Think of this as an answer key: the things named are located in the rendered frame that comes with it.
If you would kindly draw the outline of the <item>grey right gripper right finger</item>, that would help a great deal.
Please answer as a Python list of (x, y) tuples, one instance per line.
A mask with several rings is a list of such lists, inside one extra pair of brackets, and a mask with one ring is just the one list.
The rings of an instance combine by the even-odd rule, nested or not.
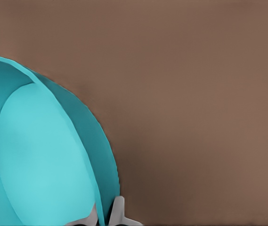
[(143, 224), (125, 217), (125, 199), (123, 196), (116, 196), (114, 199), (109, 226), (142, 226)]

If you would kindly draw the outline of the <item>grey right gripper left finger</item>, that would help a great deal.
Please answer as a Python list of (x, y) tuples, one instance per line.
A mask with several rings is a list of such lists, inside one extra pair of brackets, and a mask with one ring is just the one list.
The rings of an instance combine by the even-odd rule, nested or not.
[(94, 204), (90, 214), (87, 217), (69, 222), (65, 226), (96, 226), (97, 223), (98, 223), (97, 209), (96, 205)]

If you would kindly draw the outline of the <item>turquoise plate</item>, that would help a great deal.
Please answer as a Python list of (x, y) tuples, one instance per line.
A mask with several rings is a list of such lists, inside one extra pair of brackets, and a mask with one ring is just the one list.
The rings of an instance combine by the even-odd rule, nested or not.
[(0, 226), (106, 226), (120, 194), (114, 155), (89, 108), (0, 57)]

